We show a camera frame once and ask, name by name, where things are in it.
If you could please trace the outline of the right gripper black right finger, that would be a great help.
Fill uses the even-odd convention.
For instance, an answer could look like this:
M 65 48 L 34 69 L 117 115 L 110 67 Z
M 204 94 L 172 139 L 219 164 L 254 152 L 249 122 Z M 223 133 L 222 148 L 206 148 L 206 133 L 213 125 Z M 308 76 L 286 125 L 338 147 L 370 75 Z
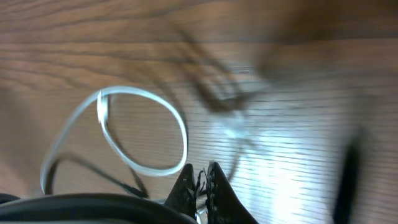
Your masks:
M 206 174 L 208 224 L 258 224 L 237 198 L 220 165 L 211 161 Z

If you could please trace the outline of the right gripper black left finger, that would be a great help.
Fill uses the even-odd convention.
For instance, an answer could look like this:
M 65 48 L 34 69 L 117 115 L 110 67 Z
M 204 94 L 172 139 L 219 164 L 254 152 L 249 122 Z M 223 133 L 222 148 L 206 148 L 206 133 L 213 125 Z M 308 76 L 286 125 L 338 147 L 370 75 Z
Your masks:
M 185 164 L 164 205 L 195 220 L 197 214 L 195 190 L 193 166 Z

